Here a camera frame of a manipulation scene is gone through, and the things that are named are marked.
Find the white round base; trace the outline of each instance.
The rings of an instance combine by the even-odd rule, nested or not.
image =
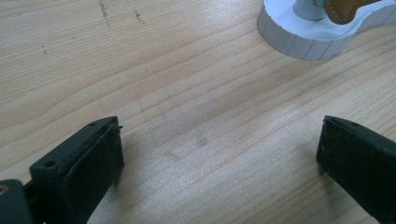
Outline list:
[[[338,25],[325,17],[307,21],[293,10],[295,0],[263,0],[258,29],[277,51],[303,60],[329,59],[340,53],[357,33],[371,27],[396,23],[396,1],[382,0],[361,7],[355,19]]]

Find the light wood surface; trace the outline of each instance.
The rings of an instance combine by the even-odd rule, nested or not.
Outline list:
[[[375,223],[327,175],[322,119],[396,140],[396,26],[328,61],[274,51],[261,0],[0,2],[0,179],[119,116],[125,168],[89,223]]]

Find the pencil mark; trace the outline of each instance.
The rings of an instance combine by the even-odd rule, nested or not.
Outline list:
[[[98,1],[99,1],[100,8],[102,10],[102,13],[103,13],[103,18],[105,18],[106,25],[107,25],[108,29],[110,29],[110,25],[108,24],[108,20],[107,20],[107,9],[108,9],[108,7],[105,5],[103,0],[98,0]]]
[[[41,45],[41,48],[43,49],[44,54],[47,55],[47,52],[44,50],[44,45]]]
[[[142,18],[140,13],[137,10],[134,10],[134,16],[136,17],[136,19],[139,21],[139,24],[145,23]]]

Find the wooden table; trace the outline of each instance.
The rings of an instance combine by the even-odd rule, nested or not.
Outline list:
[[[126,166],[89,223],[375,223],[327,175],[322,119],[396,139],[396,27],[282,55],[261,0],[0,3],[0,179],[116,115]]]

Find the tan leather strap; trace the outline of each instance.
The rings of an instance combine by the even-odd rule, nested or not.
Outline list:
[[[380,0],[327,0],[324,6],[329,19],[337,24],[347,24],[353,21],[360,7],[370,5]]]

